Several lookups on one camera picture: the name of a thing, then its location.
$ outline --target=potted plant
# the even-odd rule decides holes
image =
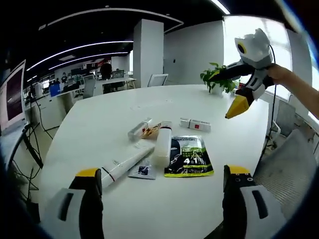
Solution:
[[[231,79],[219,80],[212,82],[211,78],[218,74],[221,69],[226,68],[225,65],[219,66],[217,63],[209,63],[212,66],[215,66],[215,69],[207,69],[200,74],[200,78],[203,80],[204,84],[207,85],[209,93],[213,93],[221,96],[223,91],[226,93],[231,92],[235,88],[235,83]]]

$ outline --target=black and green package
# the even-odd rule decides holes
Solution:
[[[165,177],[198,177],[214,173],[204,141],[200,136],[174,136],[171,139],[170,163]]]

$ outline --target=human hand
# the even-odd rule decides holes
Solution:
[[[292,72],[285,67],[281,67],[277,64],[271,66],[268,69],[268,76],[273,78],[276,85],[283,85],[287,79],[289,79]]]

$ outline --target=human arm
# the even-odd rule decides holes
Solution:
[[[268,75],[276,85],[282,85],[319,119],[319,91],[308,85],[290,70],[274,65],[268,69]]]

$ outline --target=plant pot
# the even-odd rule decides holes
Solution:
[[[211,89],[210,93],[222,97],[224,89],[224,86],[221,87],[220,84],[216,84],[214,88]]]

